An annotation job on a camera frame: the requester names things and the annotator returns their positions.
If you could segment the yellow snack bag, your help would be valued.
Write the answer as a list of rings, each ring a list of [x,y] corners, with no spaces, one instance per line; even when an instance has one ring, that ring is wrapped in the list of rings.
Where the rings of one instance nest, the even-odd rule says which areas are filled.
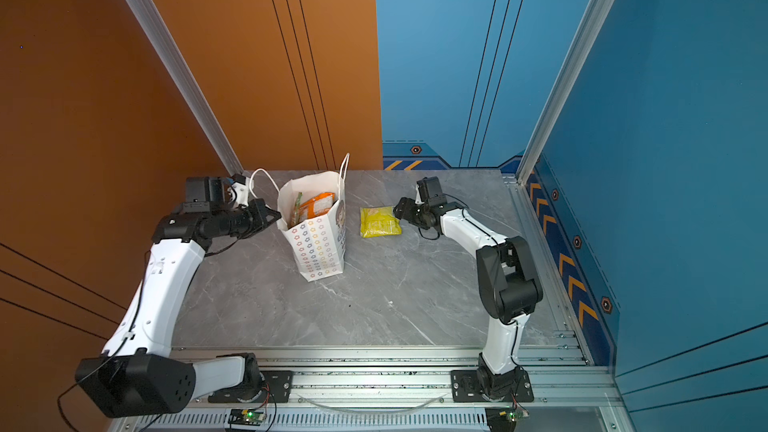
[[[402,234],[400,221],[391,206],[362,208],[360,235],[362,238],[379,238]]]

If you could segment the orange snack bag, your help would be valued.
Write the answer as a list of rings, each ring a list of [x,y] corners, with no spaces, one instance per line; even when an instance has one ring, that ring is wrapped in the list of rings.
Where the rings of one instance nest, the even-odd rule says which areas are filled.
[[[326,214],[336,202],[336,194],[324,192],[318,194],[299,206],[299,221],[314,219]]]

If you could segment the white patterned paper bag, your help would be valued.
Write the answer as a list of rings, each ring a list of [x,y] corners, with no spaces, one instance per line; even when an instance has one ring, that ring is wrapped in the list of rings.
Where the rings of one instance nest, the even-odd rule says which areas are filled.
[[[346,252],[345,185],[350,156],[345,155],[337,170],[291,179],[284,185],[273,183],[277,192],[276,210],[282,214],[277,228],[292,250],[299,273],[308,282],[339,275],[344,271]],[[290,227],[294,199],[302,192],[302,203],[324,193],[336,194],[336,202],[324,215]]]

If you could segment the green nut snack bag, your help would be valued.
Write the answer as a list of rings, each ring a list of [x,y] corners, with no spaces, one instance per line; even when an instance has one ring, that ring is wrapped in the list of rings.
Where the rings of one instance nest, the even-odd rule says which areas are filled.
[[[301,222],[302,195],[303,195],[302,192],[298,192],[294,199],[292,210],[291,210],[290,222],[289,222],[290,227],[295,227],[297,224]]]

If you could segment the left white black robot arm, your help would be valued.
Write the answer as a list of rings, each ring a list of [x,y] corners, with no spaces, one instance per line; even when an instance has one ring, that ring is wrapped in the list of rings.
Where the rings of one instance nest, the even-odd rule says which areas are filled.
[[[99,357],[84,359],[75,382],[108,418],[164,415],[227,390],[248,398],[265,380],[251,353],[197,363],[171,358],[174,327],[191,281],[214,239],[249,238],[280,219],[264,200],[226,208],[184,204],[158,223],[132,302]]]

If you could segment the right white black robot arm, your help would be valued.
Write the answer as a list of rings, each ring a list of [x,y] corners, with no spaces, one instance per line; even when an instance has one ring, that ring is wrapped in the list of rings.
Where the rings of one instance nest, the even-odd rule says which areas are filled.
[[[483,225],[463,201],[442,190],[436,177],[419,180],[416,191],[414,198],[399,200],[394,216],[419,230],[435,230],[475,258],[479,297],[489,316],[477,366],[480,393],[489,401],[532,402],[532,384],[518,352],[544,291],[527,240]]]

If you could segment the left circuit board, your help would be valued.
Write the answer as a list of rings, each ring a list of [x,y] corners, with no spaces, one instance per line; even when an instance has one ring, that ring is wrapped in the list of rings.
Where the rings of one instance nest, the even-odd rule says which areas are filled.
[[[227,418],[227,430],[261,429],[269,425],[269,414],[261,409],[231,409]]]

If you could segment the circuit board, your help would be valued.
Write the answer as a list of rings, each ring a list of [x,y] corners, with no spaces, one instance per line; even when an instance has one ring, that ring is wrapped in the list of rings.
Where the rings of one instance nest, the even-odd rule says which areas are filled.
[[[515,432],[520,422],[529,417],[524,407],[486,408],[485,414],[490,432]]]
[[[227,430],[261,429],[269,425],[269,414],[261,409],[231,409],[227,418]]]

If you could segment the right circuit board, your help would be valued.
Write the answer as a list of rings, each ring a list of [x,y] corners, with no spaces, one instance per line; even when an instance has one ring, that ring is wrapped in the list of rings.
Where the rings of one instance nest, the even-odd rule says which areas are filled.
[[[490,432],[515,432],[520,422],[529,417],[524,407],[486,408],[485,414]]]

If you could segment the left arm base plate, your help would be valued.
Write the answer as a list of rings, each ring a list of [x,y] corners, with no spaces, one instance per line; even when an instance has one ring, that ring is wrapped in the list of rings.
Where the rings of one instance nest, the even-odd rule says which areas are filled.
[[[209,403],[262,404],[287,403],[293,386],[294,373],[290,370],[262,371],[255,384],[243,383],[221,389],[207,397]]]

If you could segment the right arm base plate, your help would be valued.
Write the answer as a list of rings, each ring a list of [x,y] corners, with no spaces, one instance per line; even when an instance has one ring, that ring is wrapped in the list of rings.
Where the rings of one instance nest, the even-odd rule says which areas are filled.
[[[535,400],[529,374],[521,366],[501,375],[491,374],[485,368],[453,370],[450,378],[452,398],[457,403],[532,403]]]

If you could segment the aluminium rail frame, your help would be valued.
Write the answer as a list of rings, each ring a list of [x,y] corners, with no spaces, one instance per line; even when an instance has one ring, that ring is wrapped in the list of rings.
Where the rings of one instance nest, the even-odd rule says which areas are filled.
[[[517,407],[529,417],[516,431],[632,429],[610,371],[571,334],[521,347],[532,403],[454,402],[450,372],[477,370],[473,347],[264,347],[254,356],[261,372],[294,373],[289,401],[266,401],[269,425],[258,431],[483,431],[486,408]]]

